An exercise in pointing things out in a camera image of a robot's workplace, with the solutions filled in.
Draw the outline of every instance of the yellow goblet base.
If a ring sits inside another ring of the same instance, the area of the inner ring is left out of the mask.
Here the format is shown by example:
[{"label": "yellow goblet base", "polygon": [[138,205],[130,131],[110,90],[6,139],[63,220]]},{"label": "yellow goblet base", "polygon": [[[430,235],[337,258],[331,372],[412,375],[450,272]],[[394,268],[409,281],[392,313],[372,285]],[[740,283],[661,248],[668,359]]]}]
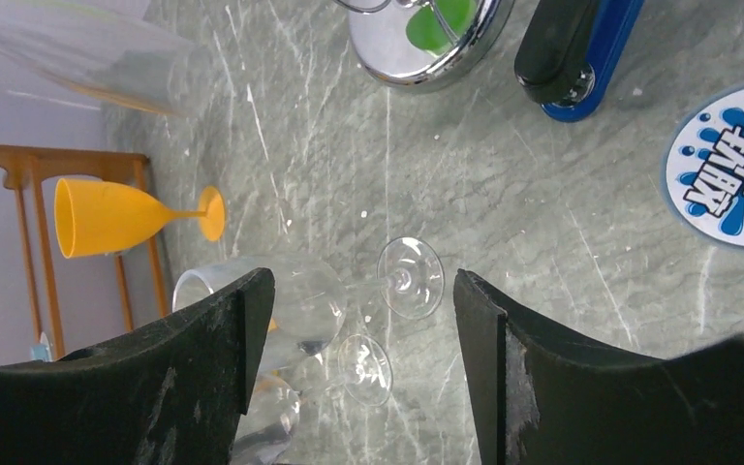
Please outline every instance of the yellow goblet base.
[{"label": "yellow goblet base", "polygon": [[227,223],[227,210],[224,206],[224,197],[218,189],[212,186],[203,189],[198,199],[198,211],[205,213],[198,219],[198,223],[206,240],[215,242],[220,239],[224,235]]}]

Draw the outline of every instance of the green object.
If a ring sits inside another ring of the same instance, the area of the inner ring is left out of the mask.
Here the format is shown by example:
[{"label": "green object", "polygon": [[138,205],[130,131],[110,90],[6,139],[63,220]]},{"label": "green object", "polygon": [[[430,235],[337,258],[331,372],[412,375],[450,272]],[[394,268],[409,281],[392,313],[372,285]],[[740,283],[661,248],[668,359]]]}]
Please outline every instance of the green object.
[{"label": "green object", "polygon": [[[469,28],[478,9],[475,0],[437,0],[436,5],[441,16],[458,36],[462,36]],[[409,19],[406,37],[413,46],[436,55],[451,47],[443,27],[428,5],[420,7],[420,10]]]}]

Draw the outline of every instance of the glass base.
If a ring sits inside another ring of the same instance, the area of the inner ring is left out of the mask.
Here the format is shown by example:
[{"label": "glass base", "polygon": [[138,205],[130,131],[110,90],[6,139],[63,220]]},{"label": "glass base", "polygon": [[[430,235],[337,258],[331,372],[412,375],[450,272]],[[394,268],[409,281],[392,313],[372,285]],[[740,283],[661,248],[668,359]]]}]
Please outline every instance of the glass base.
[{"label": "glass base", "polygon": [[338,350],[338,365],[347,375],[344,388],[357,402],[377,407],[392,391],[392,367],[387,352],[374,339],[349,336]]},{"label": "glass base", "polygon": [[408,320],[432,314],[444,295],[444,267],[429,244],[399,237],[387,244],[378,259],[378,277],[388,279],[384,300]]},{"label": "glass base", "polygon": [[212,186],[203,188],[198,200],[198,211],[205,213],[198,222],[206,240],[215,242],[220,239],[227,225],[227,210],[221,192]]}]

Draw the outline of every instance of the wine glass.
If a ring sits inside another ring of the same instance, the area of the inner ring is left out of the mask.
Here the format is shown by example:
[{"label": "wine glass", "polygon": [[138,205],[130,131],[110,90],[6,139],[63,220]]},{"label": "wine glass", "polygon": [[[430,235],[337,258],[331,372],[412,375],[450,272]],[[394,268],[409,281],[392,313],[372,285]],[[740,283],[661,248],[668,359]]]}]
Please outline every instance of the wine glass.
[{"label": "wine glass", "polygon": [[358,403],[383,405],[392,389],[392,369],[386,351],[374,339],[349,336],[338,350],[339,374],[300,391],[273,375],[259,375],[249,412],[241,419],[232,443],[230,465],[268,465],[292,443],[300,407],[325,392],[343,387]]},{"label": "wine glass", "polygon": [[379,290],[393,312],[407,320],[420,320],[441,304],[445,280],[441,259],[429,244],[398,237],[381,251],[377,278],[349,288]]},{"label": "wine glass", "polygon": [[275,276],[272,322],[263,346],[261,372],[292,366],[319,354],[346,318],[347,290],[381,292],[388,307],[408,319],[430,315],[444,292],[444,271],[425,242],[400,237],[378,259],[378,278],[345,286],[334,269],[309,254],[237,257],[185,271],[175,284],[176,312],[263,267]]},{"label": "wine glass", "polygon": [[68,259],[129,249],[178,218],[197,218],[204,237],[216,241],[226,223],[224,199],[208,186],[197,211],[176,211],[141,189],[115,182],[62,178],[55,185],[55,234]]}]

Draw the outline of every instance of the marble countertop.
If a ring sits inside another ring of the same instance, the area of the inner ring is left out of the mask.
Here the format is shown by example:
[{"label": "marble countertop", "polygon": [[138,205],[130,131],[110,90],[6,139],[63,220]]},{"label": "marble countertop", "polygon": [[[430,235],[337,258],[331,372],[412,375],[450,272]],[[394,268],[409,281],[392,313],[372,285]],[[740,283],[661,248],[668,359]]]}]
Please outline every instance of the marble countertop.
[{"label": "marble countertop", "polygon": [[[192,208],[218,185],[230,220],[204,242],[165,229],[173,278],[230,256],[308,251],[347,280],[371,278],[399,235],[430,243],[447,297],[409,322],[380,299],[342,336],[388,350],[392,397],[342,391],[304,406],[292,463],[480,463],[451,280],[480,274],[588,336],[673,357],[744,331],[744,254],[705,242],[669,211],[660,163],[684,116],[744,81],[744,2],[647,0],[599,110],[546,117],[512,62],[537,2],[517,0],[486,59],[437,93],[409,95],[357,67],[328,0],[153,0],[146,18],[211,47],[213,97],[189,120],[108,108],[113,149],[152,157],[159,197]],[[329,362],[332,349],[325,352]],[[321,379],[310,359],[287,380]]]}]

